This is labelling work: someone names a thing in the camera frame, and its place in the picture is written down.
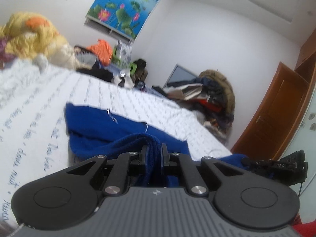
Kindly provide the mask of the green plastic item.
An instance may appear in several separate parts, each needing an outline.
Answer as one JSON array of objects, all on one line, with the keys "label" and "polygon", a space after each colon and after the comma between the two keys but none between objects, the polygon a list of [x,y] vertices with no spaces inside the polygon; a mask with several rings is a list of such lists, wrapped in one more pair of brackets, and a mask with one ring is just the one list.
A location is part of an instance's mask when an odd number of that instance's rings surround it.
[{"label": "green plastic item", "polygon": [[131,61],[132,47],[127,46],[127,48],[120,49],[117,52],[117,47],[113,49],[113,54],[111,57],[111,62],[115,64],[119,69],[130,70],[130,75],[134,75],[137,69],[137,65]]}]

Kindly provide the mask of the white script-printed bed sheet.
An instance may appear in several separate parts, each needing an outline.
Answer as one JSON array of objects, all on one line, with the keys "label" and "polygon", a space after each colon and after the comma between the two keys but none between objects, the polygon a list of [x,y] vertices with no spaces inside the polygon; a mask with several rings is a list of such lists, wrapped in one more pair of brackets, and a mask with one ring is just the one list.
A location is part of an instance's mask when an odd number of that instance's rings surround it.
[{"label": "white script-printed bed sheet", "polygon": [[146,122],[186,141],[196,161],[230,155],[192,112],[173,101],[62,67],[40,70],[29,60],[15,60],[1,71],[1,236],[18,227],[11,199],[20,186],[77,162],[68,145],[67,103]]}]

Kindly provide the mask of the grey monitor screen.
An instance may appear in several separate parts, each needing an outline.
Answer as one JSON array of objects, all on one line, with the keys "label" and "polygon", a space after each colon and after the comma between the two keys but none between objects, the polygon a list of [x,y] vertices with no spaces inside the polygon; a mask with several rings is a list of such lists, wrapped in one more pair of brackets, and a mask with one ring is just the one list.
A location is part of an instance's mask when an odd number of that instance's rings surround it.
[{"label": "grey monitor screen", "polygon": [[194,78],[197,78],[198,76],[191,71],[187,70],[185,67],[182,67],[180,65],[176,65],[174,69],[172,70],[170,76],[166,80],[163,87],[167,87],[167,84],[170,82],[178,82],[178,81],[186,81],[186,80],[192,80]]}]

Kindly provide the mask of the pile of dark clothes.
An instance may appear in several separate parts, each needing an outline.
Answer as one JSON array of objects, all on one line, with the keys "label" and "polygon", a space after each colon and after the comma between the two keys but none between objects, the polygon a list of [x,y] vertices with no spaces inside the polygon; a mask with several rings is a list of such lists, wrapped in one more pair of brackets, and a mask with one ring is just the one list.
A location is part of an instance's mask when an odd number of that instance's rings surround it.
[{"label": "pile of dark clothes", "polygon": [[200,124],[222,144],[227,143],[235,117],[235,94],[222,73],[205,70],[192,80],[152,88],[180,107],[194,112]]}]

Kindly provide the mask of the brown wooden door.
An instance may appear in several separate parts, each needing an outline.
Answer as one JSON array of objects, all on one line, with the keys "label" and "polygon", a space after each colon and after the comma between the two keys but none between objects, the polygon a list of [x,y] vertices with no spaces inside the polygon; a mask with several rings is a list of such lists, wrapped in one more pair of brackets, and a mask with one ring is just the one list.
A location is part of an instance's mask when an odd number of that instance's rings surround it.
[{"label": "brown wooden door", "polygon": [[305,100],[309,83],[283,63],[250,123],[232,148],[252,160],[277,155]]}]

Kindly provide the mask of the purple cloth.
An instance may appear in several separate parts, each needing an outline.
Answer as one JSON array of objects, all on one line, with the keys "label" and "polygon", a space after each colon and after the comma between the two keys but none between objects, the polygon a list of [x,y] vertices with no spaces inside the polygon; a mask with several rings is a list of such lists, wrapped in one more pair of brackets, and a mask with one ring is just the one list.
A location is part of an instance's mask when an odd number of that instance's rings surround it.
[{"label": "purple cloth", "polygon": [[4,68],[5,63],[8,63],[14,59],[14,56],[12,54],[8,54],[5,52],[7,42],[8,42],[8,38],[1,38],[1,52],[0,52],[1,70]]}]

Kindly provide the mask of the yellow orange quilt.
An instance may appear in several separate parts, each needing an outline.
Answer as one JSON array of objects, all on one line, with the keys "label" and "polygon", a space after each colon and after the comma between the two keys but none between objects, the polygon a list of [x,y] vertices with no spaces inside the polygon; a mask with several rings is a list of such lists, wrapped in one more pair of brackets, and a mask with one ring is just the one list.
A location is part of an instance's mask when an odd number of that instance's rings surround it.
[{"label": "yellow orange quilt", "polygon": [[56,66],[75,70],[80,62],[74,48],[44,16],[16,12],[1,26],[1,38],[8,38],[5,52],[20,59],[47,59]]}]

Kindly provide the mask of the orange garment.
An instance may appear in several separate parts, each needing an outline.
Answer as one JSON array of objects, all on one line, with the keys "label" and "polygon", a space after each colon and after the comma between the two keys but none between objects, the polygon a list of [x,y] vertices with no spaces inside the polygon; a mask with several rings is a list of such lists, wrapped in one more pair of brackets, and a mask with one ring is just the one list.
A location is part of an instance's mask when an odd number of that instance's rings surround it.
[{"label": "orange garment", "polygon": [[108,66],[110,64],[113,55],[113,49],[107,41],[98,39],[97,44],[92,44],[86,49],[94,53],[102,65]]}]

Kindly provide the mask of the blue fleece garment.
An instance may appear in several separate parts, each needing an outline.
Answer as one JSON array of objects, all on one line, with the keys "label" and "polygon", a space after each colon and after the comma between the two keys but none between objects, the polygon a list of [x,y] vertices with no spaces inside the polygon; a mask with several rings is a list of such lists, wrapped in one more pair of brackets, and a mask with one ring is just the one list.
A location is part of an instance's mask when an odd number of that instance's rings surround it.
[{"label": "blue fleece garment", "polygon": [[79,159],[104,155],[116,159],[131,151],[141,151],[147,146],[145,173],[138,176],[137,186],[149,187],[166,184],[177,187],[175,177],[162,175],[161,145],[166,144],[168,153],[189,155],[186,141],[178,140],[145,122],[136,122],[116,115],[109,110],[68,103],[65,106],[65,122],[71,151]]}]

